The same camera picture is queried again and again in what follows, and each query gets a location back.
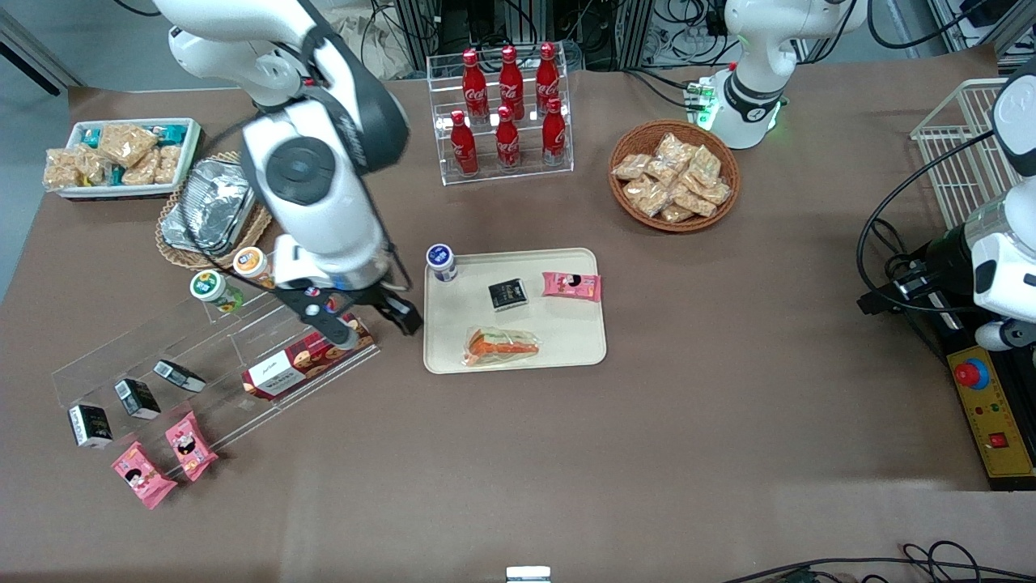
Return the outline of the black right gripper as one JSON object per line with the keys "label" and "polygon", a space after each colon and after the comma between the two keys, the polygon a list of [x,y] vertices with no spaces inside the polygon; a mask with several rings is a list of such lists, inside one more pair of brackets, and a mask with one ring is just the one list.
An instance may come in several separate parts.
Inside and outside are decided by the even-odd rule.
{"label": "black right gripper", "polygon": [[345,291],[329,280],[307,276],[278,284],[278,301],[294,309],[299,319],[325,337],[334,347],[351,350],[359,345],[359,333],[348,321],[348,309],[373,307],[404,336],[416,336],[424,325],[414,303],[407,301],[384,285]]}

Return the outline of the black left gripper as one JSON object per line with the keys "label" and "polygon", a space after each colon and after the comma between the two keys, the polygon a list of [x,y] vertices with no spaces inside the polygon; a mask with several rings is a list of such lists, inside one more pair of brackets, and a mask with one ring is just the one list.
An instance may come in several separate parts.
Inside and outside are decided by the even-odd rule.
{"label": "black left gripper", "polygon": [[979,313],[974,305],[972,252],[963,227],[890,262],[890,283],[859,296],[857,307],[865,315],[883,313]]}

